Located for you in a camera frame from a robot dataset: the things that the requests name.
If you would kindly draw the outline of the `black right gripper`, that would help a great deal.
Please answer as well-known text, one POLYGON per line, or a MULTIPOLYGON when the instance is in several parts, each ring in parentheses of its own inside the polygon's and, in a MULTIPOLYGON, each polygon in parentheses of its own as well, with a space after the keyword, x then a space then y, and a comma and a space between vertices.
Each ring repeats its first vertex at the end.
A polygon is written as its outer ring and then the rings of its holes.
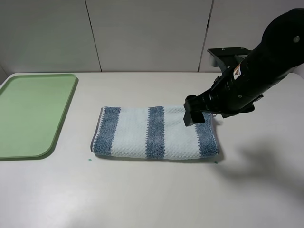
POLYGON ((205 123, 203 112, 220 114, 223 118, 255 110, 254 102, 260 100, 262 94, 251 97, 238 87, 233 76, 233 69, 226 69, 218 76, 210 89, 199 95, 189 95, 183 105, 185 109, 185 126, 205 123))

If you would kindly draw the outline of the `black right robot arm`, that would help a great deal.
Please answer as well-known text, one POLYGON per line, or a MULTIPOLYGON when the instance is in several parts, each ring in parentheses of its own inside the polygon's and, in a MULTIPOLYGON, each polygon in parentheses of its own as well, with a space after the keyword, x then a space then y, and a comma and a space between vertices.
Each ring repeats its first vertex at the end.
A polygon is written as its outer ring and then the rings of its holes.
POLYGON ((304 10, 292 9, 275 18, 253 50, 211 48, 218 76, 210 89, 185 99, 186 126, 204 123, 203 113, 223 118, 254 111, 254 102, 304 62, 304 10))

